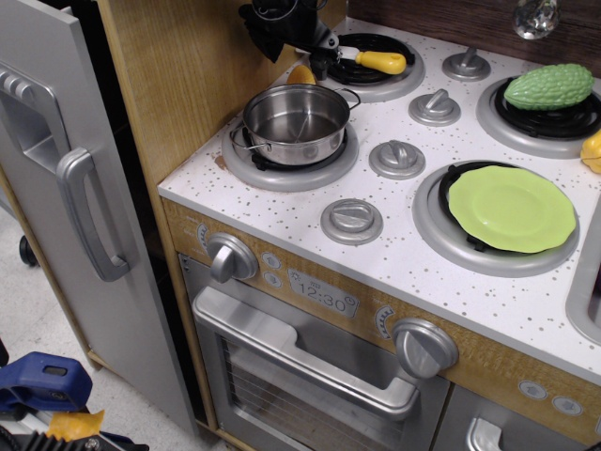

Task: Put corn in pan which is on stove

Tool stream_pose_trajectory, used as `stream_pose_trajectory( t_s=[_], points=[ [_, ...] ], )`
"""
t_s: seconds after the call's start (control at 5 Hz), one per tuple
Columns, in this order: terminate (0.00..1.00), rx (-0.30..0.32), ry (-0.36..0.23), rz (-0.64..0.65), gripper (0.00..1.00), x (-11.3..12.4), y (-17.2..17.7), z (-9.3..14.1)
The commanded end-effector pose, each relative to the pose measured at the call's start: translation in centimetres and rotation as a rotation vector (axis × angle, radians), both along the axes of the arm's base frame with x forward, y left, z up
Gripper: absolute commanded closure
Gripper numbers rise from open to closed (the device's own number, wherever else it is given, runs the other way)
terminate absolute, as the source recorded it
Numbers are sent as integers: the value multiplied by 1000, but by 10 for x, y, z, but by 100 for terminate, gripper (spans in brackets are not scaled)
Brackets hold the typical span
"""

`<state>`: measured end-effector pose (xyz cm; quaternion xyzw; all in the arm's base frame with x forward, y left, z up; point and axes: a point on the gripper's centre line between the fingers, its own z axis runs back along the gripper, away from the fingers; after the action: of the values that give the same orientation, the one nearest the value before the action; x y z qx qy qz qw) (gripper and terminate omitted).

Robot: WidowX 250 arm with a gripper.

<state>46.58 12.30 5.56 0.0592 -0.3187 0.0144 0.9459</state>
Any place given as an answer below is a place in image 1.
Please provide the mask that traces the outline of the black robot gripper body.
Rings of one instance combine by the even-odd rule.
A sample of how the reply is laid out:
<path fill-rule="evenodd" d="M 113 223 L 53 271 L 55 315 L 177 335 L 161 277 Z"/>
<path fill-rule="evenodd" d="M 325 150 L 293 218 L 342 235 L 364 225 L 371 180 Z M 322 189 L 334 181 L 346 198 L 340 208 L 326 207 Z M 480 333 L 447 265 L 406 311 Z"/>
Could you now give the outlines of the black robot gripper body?
<path fill-rule="evenodd" d="M 239 7 L 250 38 L 271 62 L 289 45 L 311 53 L 339 47 L 339 39 L 318 17 L 327 1 L 252 1 Z"/>

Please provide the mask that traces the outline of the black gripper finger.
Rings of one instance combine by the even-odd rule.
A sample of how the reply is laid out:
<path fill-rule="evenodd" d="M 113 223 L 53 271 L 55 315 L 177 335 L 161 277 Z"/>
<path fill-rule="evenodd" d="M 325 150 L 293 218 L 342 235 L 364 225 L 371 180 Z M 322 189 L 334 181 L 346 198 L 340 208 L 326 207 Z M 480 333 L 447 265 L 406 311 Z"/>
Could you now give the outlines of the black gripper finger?
<path fill-rule="evenodd" d="M 310 68 L 317 80 L 326 80 L 328 78 L 328 69 L 330 65 L 331 60 L 326 54 L 310 54 Z"/>
<path fill-rule="evenodd" d="M 324 50 L 325 58 L 329 61 L 339 61 L 341 59 L 341 53 L 337 47 Z"/>

